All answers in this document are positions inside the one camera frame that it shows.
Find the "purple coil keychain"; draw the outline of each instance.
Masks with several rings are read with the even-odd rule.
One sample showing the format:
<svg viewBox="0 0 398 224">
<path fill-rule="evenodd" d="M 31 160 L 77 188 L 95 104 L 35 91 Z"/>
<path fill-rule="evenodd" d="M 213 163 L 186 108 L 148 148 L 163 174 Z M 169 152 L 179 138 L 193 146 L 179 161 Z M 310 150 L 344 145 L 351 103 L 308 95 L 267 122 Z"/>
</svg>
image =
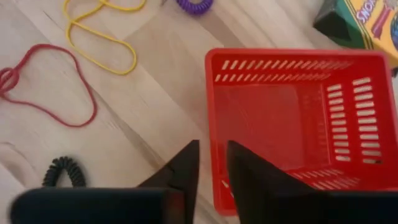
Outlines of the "purple coil keychain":
<svg viewBox="0 0 398 224">
<path fill-rule="evenodd" d="M 213 0 L 201 0 L 200 3 L 192 3 L 190 0 L 177 0 L 178 5 L 191 15 L 202 15 L 209 10 Z"/>
</svg>

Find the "coiled spring cord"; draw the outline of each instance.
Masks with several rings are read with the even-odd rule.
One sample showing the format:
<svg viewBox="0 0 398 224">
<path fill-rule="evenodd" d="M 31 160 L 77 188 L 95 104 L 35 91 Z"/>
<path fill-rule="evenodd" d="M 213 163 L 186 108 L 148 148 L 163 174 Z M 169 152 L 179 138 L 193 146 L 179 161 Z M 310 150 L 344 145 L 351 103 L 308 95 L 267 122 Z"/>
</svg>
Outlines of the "coiled spring cord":
<svg viewBox="0 0 398 224">
<path fill-rule="evenodd" d="M 86 187 L 86 178 L 73 159 L 65 156 L 54 159 L 44 176 L 43 187 L 55 187 L 62 170 L 66 170 L 73 187 Z"/>
<path fill-rule="evenodd" d="M 187 13 L 192 15 L 202 15 L 213 4 L 213 0 L 202 0 L 201 3 L 192 3 L 190 0 L 177 0 L 178 5 Z"/>
</svg>

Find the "black triangular piece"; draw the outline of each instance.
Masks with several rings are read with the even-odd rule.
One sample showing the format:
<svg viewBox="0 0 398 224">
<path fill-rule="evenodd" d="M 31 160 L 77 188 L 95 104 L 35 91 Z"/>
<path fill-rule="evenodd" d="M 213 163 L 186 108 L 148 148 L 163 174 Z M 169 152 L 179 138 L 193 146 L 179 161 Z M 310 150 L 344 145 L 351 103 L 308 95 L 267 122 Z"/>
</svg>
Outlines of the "black triangular piece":
<svg viewBox="0 0 398 224">
<path fill-rule="evenodd" d="M 183 193 L 165 188 L 56 188 L 23 193 L 10 209 L 13 224 L 185 223 Z"/>
<path fill-rule="evenodd" d="M 185 221 L 193 223 L 198 178 L 199 140 L 193 140 L 138 187 L 169 187 L 181 190 L 185 196 Z"/>
<path fill-rule="evenodd" d="M 323 193 L 289 176 L 244 146 L 228 143 L 229 182 L 242 224 L 313 223 Z"/>
<path fill-rule="evenodd" d="M 337 13 L 338 0 L 326 0 L 315 18 L 314 28 L 328 37 L 351 42 L 348 26 L 344 18 Z"/>
</svg>

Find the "crayola crayon box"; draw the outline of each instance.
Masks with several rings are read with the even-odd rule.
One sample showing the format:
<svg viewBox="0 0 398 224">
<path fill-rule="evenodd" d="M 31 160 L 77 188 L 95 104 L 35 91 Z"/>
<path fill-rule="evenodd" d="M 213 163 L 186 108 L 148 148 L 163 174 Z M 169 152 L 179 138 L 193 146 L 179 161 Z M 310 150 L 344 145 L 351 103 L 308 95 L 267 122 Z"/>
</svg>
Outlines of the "crayola crayon box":
<svg viewBox="0 0 398 224">
<path fill-rule="evenodd" d="M 314 27 L 342 46 L 384 51 L 398 72 L 398 0 L 325 0 Z"/>
</svg>

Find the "black coil keychain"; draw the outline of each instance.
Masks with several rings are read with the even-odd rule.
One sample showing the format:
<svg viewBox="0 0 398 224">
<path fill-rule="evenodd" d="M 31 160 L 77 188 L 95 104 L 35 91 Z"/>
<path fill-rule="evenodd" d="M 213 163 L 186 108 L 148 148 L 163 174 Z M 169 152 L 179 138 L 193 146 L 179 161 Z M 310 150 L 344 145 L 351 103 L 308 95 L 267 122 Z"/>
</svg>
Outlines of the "black coil keychain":
<svg viewBox="0 0 398 224">
<path fill-rule="evenodd" d="M 44 176 L 43 187 L 55 187 L 62 170 L 66 170 L 73 187 L 86 187 L 86 178 L 73 159 L 65 156 L 54 159 Z"/>
</svg>

